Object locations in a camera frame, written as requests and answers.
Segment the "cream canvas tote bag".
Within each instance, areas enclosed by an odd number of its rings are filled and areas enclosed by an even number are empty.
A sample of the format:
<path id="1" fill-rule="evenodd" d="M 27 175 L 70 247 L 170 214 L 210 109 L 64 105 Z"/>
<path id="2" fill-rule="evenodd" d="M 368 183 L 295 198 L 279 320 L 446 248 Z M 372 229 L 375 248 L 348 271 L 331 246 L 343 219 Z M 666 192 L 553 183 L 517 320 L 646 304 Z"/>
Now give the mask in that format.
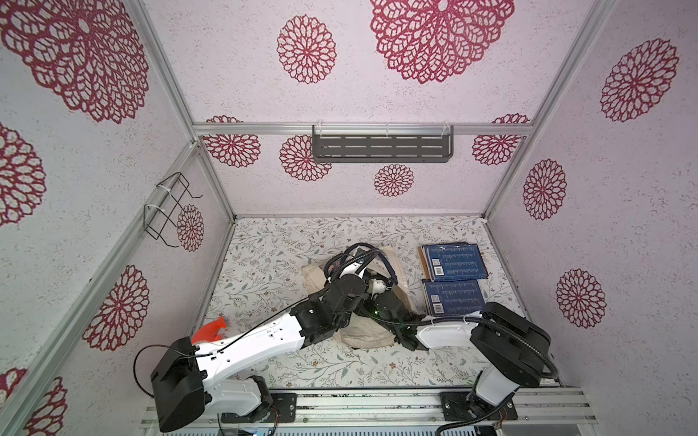
<path id="1" fill-rule="evenodd" d="M 414 310 L 408 289 L 405 288 L 405 285 L 407 285 L 405 270 L 396 251 L 390 245 L 380 246 L 380 249 L 386 255 L 394 270 L 396 270 L 398 285 L 393 287 L 393 292 L 408 310 Z M 307 294 L 320 291 L 325 285 L 325 274 L 318 263 L 303 266 L 301 273 L 305 281 Z M 367 317 L 353 315 L 349 325 L 336 332 L 333 339 L 353 349 L 377 349 L 394 344 L 395 337 L 392 332 L 389 332 L 389 330 L 386 330 L 375 321 Z"/>

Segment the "blue book carried rightward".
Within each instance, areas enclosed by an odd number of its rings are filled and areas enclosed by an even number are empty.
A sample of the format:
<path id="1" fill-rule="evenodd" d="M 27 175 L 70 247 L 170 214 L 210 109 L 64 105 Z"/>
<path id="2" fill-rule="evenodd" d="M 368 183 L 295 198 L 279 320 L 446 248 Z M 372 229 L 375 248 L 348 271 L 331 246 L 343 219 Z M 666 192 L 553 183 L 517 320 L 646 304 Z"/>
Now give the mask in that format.
<path id="1" fill-rule="evenodd" d="M 426 308 L 434 317 L 463 316 L 481 311 L 485 298 L 476 280 L 423 282 Z"/>

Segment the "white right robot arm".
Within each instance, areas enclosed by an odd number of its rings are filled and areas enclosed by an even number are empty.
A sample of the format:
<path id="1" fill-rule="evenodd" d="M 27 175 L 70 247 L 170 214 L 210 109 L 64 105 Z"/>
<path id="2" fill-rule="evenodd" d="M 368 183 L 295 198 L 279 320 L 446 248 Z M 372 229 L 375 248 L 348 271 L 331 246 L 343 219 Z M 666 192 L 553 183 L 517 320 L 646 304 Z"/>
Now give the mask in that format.
<path id="1" fill-rule="evenodd" d="M 494 408 L 521 387 L 536 388 L 559 371 L 549 354 L 550 335 L 501 303 L 458 316 L 421 316 L 407 310 L 394 292 L 382 292 L 356 309 L 389 330 L 411 351 L 474 346 L 489 366 L 476 377 L 470 403 Z"/>

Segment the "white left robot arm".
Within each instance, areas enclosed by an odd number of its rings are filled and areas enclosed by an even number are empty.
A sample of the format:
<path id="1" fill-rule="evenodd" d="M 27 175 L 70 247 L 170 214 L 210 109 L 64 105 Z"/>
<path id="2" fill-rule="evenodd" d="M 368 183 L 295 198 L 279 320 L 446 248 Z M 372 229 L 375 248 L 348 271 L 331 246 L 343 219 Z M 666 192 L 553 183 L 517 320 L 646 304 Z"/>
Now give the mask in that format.
<path id="1" fill-rule="evenodd" d="M 167 346 L 150 375 L 160 432 L 180 430 L 206 411 L 263 417 L 271 395 L 260 377 L 231 390 L 225 382 L 261 361 L 331 338 L 347 327 L 371 287 L 365 274 L 345 274 L 245 334 L 200 343 L 185 336 Z"/>

